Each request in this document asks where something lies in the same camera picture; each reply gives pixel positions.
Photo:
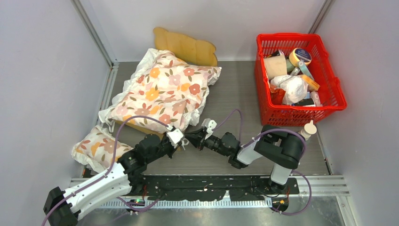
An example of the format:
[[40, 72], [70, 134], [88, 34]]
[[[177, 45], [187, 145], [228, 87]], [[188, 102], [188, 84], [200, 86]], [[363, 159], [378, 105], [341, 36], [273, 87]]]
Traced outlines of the large floral cushion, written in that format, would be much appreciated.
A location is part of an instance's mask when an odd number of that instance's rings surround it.
[[128, 125], [158, 133], [166, 131], [164, 124], [184, 131], [199, 123], [200, 115], [221, 67], [190, 65], [169, 50], [150, 48], [122, 92], [112, 99], [112, 105], [98, 113], [100, 122], [111, 125], [134, 116]]

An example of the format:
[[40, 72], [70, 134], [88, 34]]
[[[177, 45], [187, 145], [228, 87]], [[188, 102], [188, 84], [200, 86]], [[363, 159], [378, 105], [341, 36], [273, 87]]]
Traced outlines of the wooden pet bed frame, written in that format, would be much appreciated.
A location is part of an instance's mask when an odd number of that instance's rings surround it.
[[[164, 28], [157, 27], [153, 30], [155, 36], [155, 48], [157, 50], [169, 50], [177, 58], [190, 65], [217, 66], [215, 46], [204, 40], [198, 40], [190, 36], [170, 32]], [[134, 116], [127, 118], [128, 123]], [[154, 122], [166, 127], [166, 124], [154, 119]]]

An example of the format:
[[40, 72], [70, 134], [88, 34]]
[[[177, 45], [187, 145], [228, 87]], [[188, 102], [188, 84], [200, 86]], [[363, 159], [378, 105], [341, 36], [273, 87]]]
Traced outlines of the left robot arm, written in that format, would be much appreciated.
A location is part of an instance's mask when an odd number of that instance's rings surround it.
[[43, 208], [46, 216], [42, 224], [75, 226], [85, 215], [109, 200], [129, 193], [142, 193], [145, 184], [142, 173], [148, 164], [165, 155], [172, 157], [183, 139], [183, 134], [173, 132], [165, 133], [163, 137], [149, 134], [105, 171], [71, 188], [52, 189]]

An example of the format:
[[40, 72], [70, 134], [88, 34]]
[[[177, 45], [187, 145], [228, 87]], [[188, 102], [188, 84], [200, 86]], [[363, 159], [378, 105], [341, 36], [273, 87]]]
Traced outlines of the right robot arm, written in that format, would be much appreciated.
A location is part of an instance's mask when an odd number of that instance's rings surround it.
[[207, 148], [228, 157], [228, 162], [237, 169], [245, 168], [261, 157], [269, 159], [274, 165], [268, 187], [274, 193], [287, 188], [288, 177], [299, 166], [306, 149], [302, 134], [271, 125], [263, 126], [261, 133], [244, 145], [230, 132], [221, 138], [210, 135], [207, 127], [188, 132], [185, 138], [199, 150]]

